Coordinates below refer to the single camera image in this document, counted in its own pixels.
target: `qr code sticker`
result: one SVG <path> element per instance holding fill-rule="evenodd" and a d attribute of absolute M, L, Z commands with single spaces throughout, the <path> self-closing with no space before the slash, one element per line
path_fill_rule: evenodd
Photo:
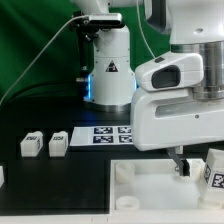
<path fill-rule="evenodd" d="M 131 135 L 120 135 L 119 136 L 120 143 L 132 143 Z"/>
<path fill-rule="evenodd" d="M 206 164 L 204 178 L 205 178 L 205 180 L 206 180 L 207 183 L 209 181 L 210 175 L 211 175 L 211 169 L 208 166 L 208 164 Z"/>
<path fill-rule="evenodd" d="M 94 134 L 113 134 L 113 128 L 112 127 L 99 127 L 94 128 Z"/>
<path fill-rule="evenodd" d="M 128 134 L 131 133 L 131 127 L 118 127 L 119 134 Z"/>
<path fill-rule="evenodd" d="M 215 173 L 212 187 L 224 189 L 224 174 Z"/>
<path fill-rule="evenodd" d="M 113 136 L 94 136 L 93 137 L 94 144 L 110 144 L 114 143 Z"/>

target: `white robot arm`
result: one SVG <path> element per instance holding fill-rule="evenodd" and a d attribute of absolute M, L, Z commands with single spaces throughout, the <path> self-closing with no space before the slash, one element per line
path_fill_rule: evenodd
<path fill-rule="evenodd" d="M 89 24 L 94 28 L 101 24 L 111 24 L 117 20 L 109 13 L 110 7 L 129 7 L 136 0 L 71 0 L 84 14 L 90 15 Z M 123 28 L 99 27 L 98 38 L 93 39 L 94 69 L 88 76 L 88 94 L 84 102 L 89 107 L 119 112 L 130 109 L 131 99 L 136 90 L 135 74 L 130 68 L 130 33 Z"/>
<path fill-rule="evenodd" d="M 224 1 L 161 1 L 171 51 L 136 69 L 133 142 L 144 151 L 222 141 Z"/>
<path fill-rule="evenodd" d="M 131 7 L 136 5 L 136 0 L 70 0 L 77 5 L 84 14 L 109 13 L 109 7 Z"/>

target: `screw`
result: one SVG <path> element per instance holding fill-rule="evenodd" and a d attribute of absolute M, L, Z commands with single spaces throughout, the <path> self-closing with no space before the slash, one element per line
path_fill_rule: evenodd
<path fill-rule="evenodd" d="M 84 21 L 83 21 L 83 24 L 84 24 L 84 25 L 88 25 L 88 23 L 89 23 L 88 20 L 84 20 Z"/>
<path fill-rule="evenodd" d="M 176 171 L 177 173 L 180 172 L 180 168 L 179 168 L 179 166 L 176 166 L 176 167 L 175 167 L 175 171 Z"/>

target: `cable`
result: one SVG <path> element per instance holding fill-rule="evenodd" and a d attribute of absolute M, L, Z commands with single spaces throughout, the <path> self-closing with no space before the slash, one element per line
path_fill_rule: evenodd
<path fill-rule="evenodd" d="M 144 32 L 143 32 L 143 29 L 142 29 L 142 24 L 141 24 L 141 19 L 140 19 L 140 10 L 139 10 L 139 1 L 136 0 L 136 8 L 137 8 L 137 15 L 138 15 L 138 25 L 139 25 L 139 29 L 140 29 L 140 32 L 141 32 L 141 35 L 142 35 L 142 39 L 148 49 L 148 51 L 150 52 L 150 54 L 152 55 L 153 58 L 156 58 L 155 55 L 153 54 L 151 48 L 149 47 L 147 41 L 146 41 L 146 38 L 145 38 L 145 35 L 144 35 Z"/>
<path fill-rule="evenodd" d="M 26 97 L 33 97 L 33 96 L 39 96 L 39 95 L 45 95 L 45 94 L 51 94 L 51 93 L 60 93 L 60 92 L 71 91 L 71 90 L 74 90 L 74 88 L 66 88 L 66 89 L 47 91 L 42 93 L 35 93 L 35 94 L 26 95 Z"/>
<path fill-rule="evenodd" d="M 58 82 L 44 82 L 44 83 L 38 83 L 31 86 L 28 86 L 22 90 L 19 90 L 18 92 L 14 93 L 4 104 L 2 104 L 2 107 L 7 103 L 12 103 L 18 96 L 20 97 L 21 94 L 28 92 L 30 90 L 44 87 L 44 86 L 53 86 L 53 85 L 64 85 L 64 84 L 76 84 L 76 81 L 58 81 Z"/>
<path fill-rule="evenodd" d="M 27 74 L 27 72 L 31 69 L 31 67 L 36 63 L 36 61 L 40 58 L 40 56 L 44 53 L 44 51 L 52 44 L 52 42 L 58 37 L 58 35 L 63 31 L 63 29 L 68 26 L 72 21 L 75 21 L 77 19 L 84 19 L 88 18 L 88 16 L 79 16 L 70 19 L 68 22 L 66 22 L 59 30 L 58 32 L 53 36 L 53 38 L 47 43 L 47 45 L 40 51 L 40 53 L 34 58 L 34 60 L 29 64 L 29 66 L 24 70 L 24 72 L 19 76 L 19 78 L 9 87 L 9 89 L 6 91 L 6 93 L 3 95 L 0 101 L 0 107 L 2 105 L 2 102 L 6 98 L 6 96 L 12 91 L 12 89 L 19 83 L 19 81 Z"/>

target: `black cable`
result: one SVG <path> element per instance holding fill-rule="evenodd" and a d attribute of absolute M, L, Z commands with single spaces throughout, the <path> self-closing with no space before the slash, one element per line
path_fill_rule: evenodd
<path fill-rule="evenodd" d="M 18 92 L 14 93 L 3 105 L 2 107 L 4 107 L 6 104 L 8 103 L 12 103 L 19 95 L 28 92 L 30 90 L 36 89 L 36 88 L 40 88 L 40 87 L 44 87 L 44 86 L 53 86 L 53 85 L 63 85 L 63 84 L 76 84 L 76 81 L 71 80 L 71 81 L 58 81 L 58 82 L 43 82 L 43 83 L 38 83 L 38 84 L 34 84 L 31 86 L 28 86 L 24 89 L 19 90 Z"/>
<path fill-rule="evenodd" d="M 59 92 L 65 92 L 68 90 L 73 90 L 73 88 L 67 88 L 67 89 L 61 89 L 61 90 L 55 90 L 55 91 L 47 91 L 47 92 L 42 92 L 42 93 L 35 93 L 35 94 L 26 95 L 26 97 L 33 97 L 33 96 L 39 96 L 39 95 L 45 95 L 45 94 L 51 94 L 51 93 L 59 93 Z"/>

